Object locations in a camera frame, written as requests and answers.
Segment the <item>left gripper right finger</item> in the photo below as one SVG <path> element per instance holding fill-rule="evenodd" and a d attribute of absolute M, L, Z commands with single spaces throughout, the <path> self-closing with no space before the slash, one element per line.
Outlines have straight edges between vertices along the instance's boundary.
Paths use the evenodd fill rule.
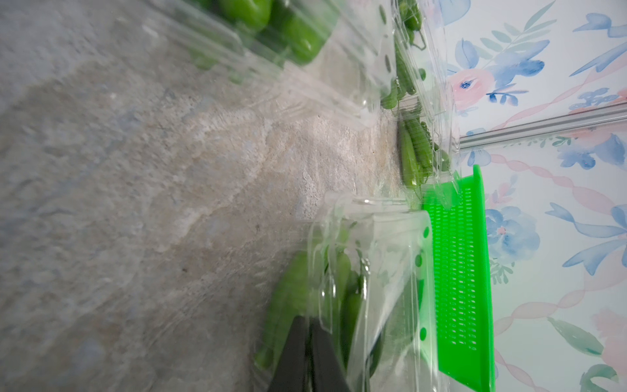
<path fill-rule="evenodd" d="M 314 392 L 350 392 L 341 364 L 334 351 L 332 336 L 319 319 L 310 322 L 308 348 L 310 385 Z"/>

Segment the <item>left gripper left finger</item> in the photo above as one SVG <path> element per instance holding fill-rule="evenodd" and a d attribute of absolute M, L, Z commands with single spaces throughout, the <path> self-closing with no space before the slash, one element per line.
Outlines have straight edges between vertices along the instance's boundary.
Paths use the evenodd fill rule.
<path fill-rule="evenodd" d="M 296 316 L 287 335 L 268 392 L 303 392 L 308 369 L 309 327 L 304 316 Z"/>

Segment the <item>clear pepper container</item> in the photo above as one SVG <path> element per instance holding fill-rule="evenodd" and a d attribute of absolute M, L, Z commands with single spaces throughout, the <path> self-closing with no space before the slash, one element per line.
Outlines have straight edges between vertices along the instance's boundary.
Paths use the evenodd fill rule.
<path fill-rule="evenodd" d="M 388 1 L 145 1 L 145 24 L 203 78 L 281 119 L 377 123 L 395 76 Z"/>
<path fill-rule="evenodd" d="M 401 108 L 396 118 L 400 179 L 408 199 L 451 204 L 460 193 L 460 146 L 451 122 L 421 109 Z"/>
<path fill-rule="evenodd" d="M 393 1 L 391 21 L 391 91 L 381 106 L 394 109 L 415 98 L 432 114 L 451 113 L 452 88 L 447 83 L 444 20 L 439 1 Z"/>
<path fill-rule="evenodd" d="M 252 361 L 267 391 L 293 319 L 332 336 L 350 391 L 446 391 L 439 372 L 432 225 L 421 201 L 326 197 L 269 300 Z"/>

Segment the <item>bright green plastic basket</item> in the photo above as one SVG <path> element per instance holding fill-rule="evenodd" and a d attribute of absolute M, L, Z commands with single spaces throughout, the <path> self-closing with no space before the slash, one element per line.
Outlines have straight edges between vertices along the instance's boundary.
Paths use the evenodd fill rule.
<path fill-rule="evenodd" d="M 473 391 L 495 389 L 491 272 L 483 175 L 446 183 L 443 205 L 429 192 L 439 370 Z"/>

